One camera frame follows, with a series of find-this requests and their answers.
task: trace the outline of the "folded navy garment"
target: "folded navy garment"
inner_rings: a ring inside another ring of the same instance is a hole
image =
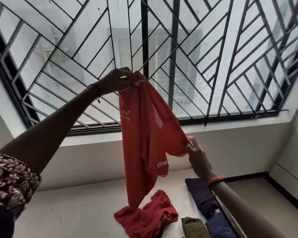
[[[207,184],[200,178],[185,179],[189,192],[191,193],[198,210],[208,220],[215,210],[220,207],[212,191]]]
[[[215,213],[205,225],[212,238],[237,238],[221,212]]]

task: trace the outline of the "beige floor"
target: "beige floor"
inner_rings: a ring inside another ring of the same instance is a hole
[[[298,210],[264,179],[228,183],[287,238],[298,238]]]

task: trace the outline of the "patterned sleeve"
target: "patterned sleeve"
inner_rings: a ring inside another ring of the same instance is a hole
[[[0,154],[0,206],[11,210],[16,220],[41,182],[40,175],[25,163]]]

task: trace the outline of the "folded clothes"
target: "folded clothes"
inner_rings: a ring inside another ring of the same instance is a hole
[[[220,207],[212,191],[200,178],[185,179],[185,182],[198,210],[207,220],[210,219],[215,210]]]
[[[142,209],[126,206],[114,217],[130,238],[152,238],[161,237],[165,227],[178,220],[178,213],[167,194],[158,190]]]
[[[191,217],[181,218],[183,232],[186,238],[211,238],[202,220]]]
[[[221,212],[215,213],[205,225],[212,238],[237,238]]]

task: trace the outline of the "hand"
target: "hand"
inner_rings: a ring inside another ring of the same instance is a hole
[[[95,83],[100,90],[100,96],[121,91],[133,85],[135,82],[129,79],[132,74],[132,71],[128,67],[111,70],[106,76]]]
[[[197,143],[194,137],[187,137],[191,145],[187,146],[189,153],[189,161],[192,165],[194,172],[202,178],[205,182],[217,177],[213,172],[213,168],[207,159],[207,156],[201,146]]]

